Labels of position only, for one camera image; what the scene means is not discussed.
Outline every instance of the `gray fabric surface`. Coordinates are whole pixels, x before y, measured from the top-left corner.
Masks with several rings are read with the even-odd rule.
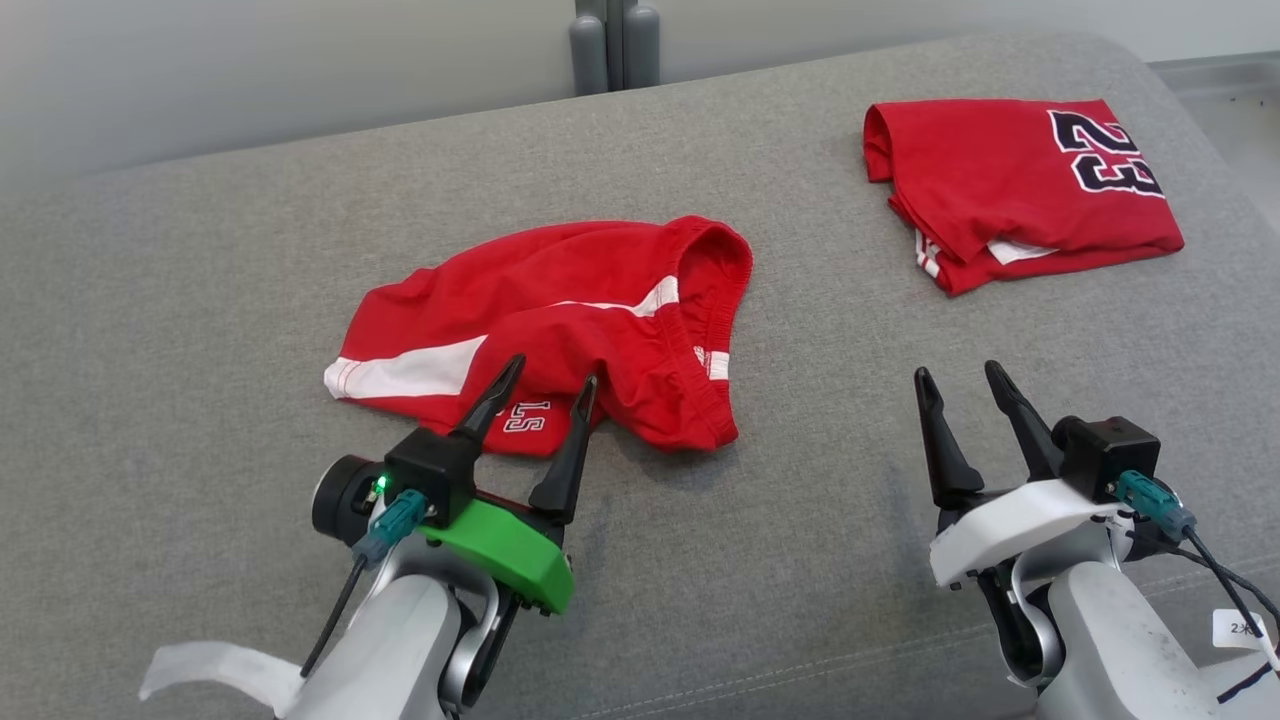
[[[869,186],[879,100],[1105,97],[1187,236],[1176,256],[947,300]],[[568,533],[579,593],[521,618],[475,717],[982,717],[1025,710],[974,589],[940,591],[911,372],[991,486],[1024,468],[1000,359],[1051,421],[1124,414],[1224,561],[1280,594],[1280,243],[1160,81],[1080,36],[1004,36],[183,160],[0,202],[0,716],[261,717],[136,692],[156,646],[293,661],[347,571],[310,528],[344,452],[410,423],[320,373],[369,288],[517,229],[698,213],[753,245],[741,439],[662,456],[605,425]],[[538,465],[485,459],[522,495]],[[1207,573],[1132,574],[1199,661]]]

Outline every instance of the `teal connector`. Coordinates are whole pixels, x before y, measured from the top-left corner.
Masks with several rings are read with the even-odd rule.
[[[351,555],[369,560],[370,565],[381,562],[396,543],[408,537],[426,519],[426,497],[416,489],[401,491],[387,510],[374,520],[365,537],[351,547]]]
[[[1183,507],[1178,496],[1137,470],[1120,473],[1120,480],[1116,482],[1112,495],[1121,502],[1129,503],[1139,515],[1155,520],[1156,525],[1175,541],[1181,542],[1187,537],[1187,530],[1196,528],[1196,515]]]

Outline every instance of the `black cable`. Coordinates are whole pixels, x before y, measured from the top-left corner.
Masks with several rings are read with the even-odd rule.
[[[1222,571],[1222,564],[1213,559],[1208,548],[1204,547],[1204,543],[1199,539],[1199,536],[1196,534],[1194,528],[1187,528],[1187,539],[1192,541],[1192,544],[1194,544],[1196,550],[1199,551],[1201,557],[1204,559],[1204,562],[1206,565],[1208,565],[1208,569],[1213,573],[1213,575],[1217,577],[1217,582],[1222,583],[1222,589],[1226,591],[1228,597],[1230,597],[1231,602],[1235,603],[1235,609],[1240,611],[1240,616],[1244,619],[1244,624],[1249,626],[1249,630],[1253,633],[1253,637],[1261,638],[1262,629],[1258,628],[1258,621],[1253,619],[1253,614],[1249,612],[1249,606],[1244,605],[1244,600],[1240,597],[1240,593],[1235,589],[1235,585],[1231,584],[1231,579],[1228,578],[1226,573]]]
[[[302,671],[298,673],[303,678],[311,674],[316,661],[320,660],[320,653],[324,652],[324,646],[329,644],[329,635],[338,626],[338,619],[342,618],[342,611],[347,607],[347,601],[351,600],[352,591],[356,589],[356,580],[360,579],[360,574],[364,573],[366,565],[369,565],[369,559],[361,555],[356,560],[356,565],[352,566],[351,574],[347,575],[347,584],[342,587],[342,594],[338,596],[338,602],[333,606],[329,620],[324,624],[324,629],[320,630],[316,646],[311,648],[311,655],[307,656],[307,661],[302,664]]]
[[[1138,533],[1135,533],[1133,530],[1129,530],[1125,534],[1129,536],[1130,538],[1138,541],[1138,542],[1144,542],[1144,543],[1156,546],[1160,550],[1167,552],[1169,555],[1176,555],[1179,557],[1185,557],[1187,560],[1190,560],[1192,562],[1194,562],[1194,564],[1197,564],[1197,565],[1199,565],[1202,568],[1207,568],[1210,570],[1213,569],[1199,555],[1196,555],[1194,552],[1188,552],[1188,551],[1178,547],[1176,544],[1162,542],[1162,541],[1158,541],[1158,539],[1155,539],[1155,538],[1143,537],[1143,536],[1139,536]],[[1276,626],[1280,628],[1280,609],[1276,607],[1275,602],[1272,602],[1271,598],[1267,597],[1267,594],[1265,592],[1262,592],[1257,585],[1254,585],[1249,580],[1245,580],[1240,575],[1233,573],[1229,568],[1224,566],[1222,564],[1217,564],[1217,568],[1220,570],[1222,570],[1222,574],[1226,575],[1233,583],[1235,583],[1235,584],[1240,585],[1242,588],[1244,588],[1244,589],[1249,591],[1251,593],[1253,593],[1253,597],[1258,598],[1258,602],[1262,605],[1262,607],[1265,607],[1266,611],[1271,614],[1271,618],[1276,621]],[[1251,620],[1253,619],[1253,616],[1251,614],[1248,614],[1248,612],[1245,612],[1244,616],[1249,618]],[[1276,652],[1280,652],[1280,643],[1276,644]],[[1225,692],[1222,692],[1220,696],[1217,696],[1219,705],[1221,705],[1224,702],[1228,702],[1229,700],[1231,700],[1233,697],[1235,697],[1240,691],[1254,685],[1258,680],[1261,680],[1262,678],[1265,678],[1266,674],[1270,673],[1270,671],[1271,671],[1271,664],[1270,662],[1266,664],[1266,665],[1263,665],[1262,667],[1258,667],[1252,674],[1249,674],[1249,676],[1247,676],[1245,679],[1240,680],[1239,683],[1231,685]]]

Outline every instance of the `red clothing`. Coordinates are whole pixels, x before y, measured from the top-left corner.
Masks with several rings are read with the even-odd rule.
[[[950,295],[993,279],[1176,252],[1183,236],[1137,145],[1102,100],[881,102],[867,176],[918,228],[916,260]]]
[[[728,345],[750,274],[746,241],[705,218],[520,232],[369,292],[325,386],[444,433],[522,352],[486,450],[550,455],[591,373],[598,418],[662,450],[713,450],[737,438]]]

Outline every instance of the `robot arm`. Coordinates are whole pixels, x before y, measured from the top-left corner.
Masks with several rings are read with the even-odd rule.
[[[924,368],[915,374],[940,510],[934,579],[952,591],[964,578],[977,582],[1010,680],[1039,691],[1042,719],[1221,716],[1206,674],[1120,570],[1176,550],[1174,538],[1198,542],[1194,518],[1153,478],[1160,441],[1124,418],[1068,416],[1050,432],[998,363],[986,372],[1027,460],[1028,480],[1015,489],[984,489],[933,378]]]
[[[586,379],[568,437],[527,506],[479,491],[474,480],[484,436],[524,360],[513,357],[448,436],[419,428],[383,461],[348,455],[321,478],[312,525],[351,547],[356,566],[312,660],[300,669],[227,643],[160,648],[142,698],[179,682],[215,680],[289,720],[445,720],[470,710],[518,611],[562,614],[573,593],[562,547],[581,484],[595,377]],[[369,593],[342,641],[310,673],[365,564],[376,566]],[[484,598],[483,612],[460,602],[457,591]]]

